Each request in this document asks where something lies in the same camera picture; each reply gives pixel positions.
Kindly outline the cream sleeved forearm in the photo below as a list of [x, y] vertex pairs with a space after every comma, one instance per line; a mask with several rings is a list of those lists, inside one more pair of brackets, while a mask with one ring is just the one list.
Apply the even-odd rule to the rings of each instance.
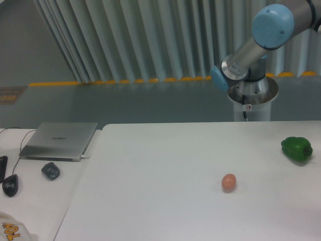
[[20, 241], [38, 240], [38, 237], [28, 231], [26, 226], [11, 215], [1, 211], [1, 240]]

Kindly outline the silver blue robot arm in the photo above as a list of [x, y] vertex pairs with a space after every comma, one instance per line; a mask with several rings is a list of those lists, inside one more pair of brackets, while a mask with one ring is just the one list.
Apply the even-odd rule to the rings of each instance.
[[320, 1], [280, 1], [264, 7], [253, 19], [251, 37], [211, 69], [212, 81], [227, 91], [246, 80], [267, 51], [279, 49], [308, 29], [320, 32]]

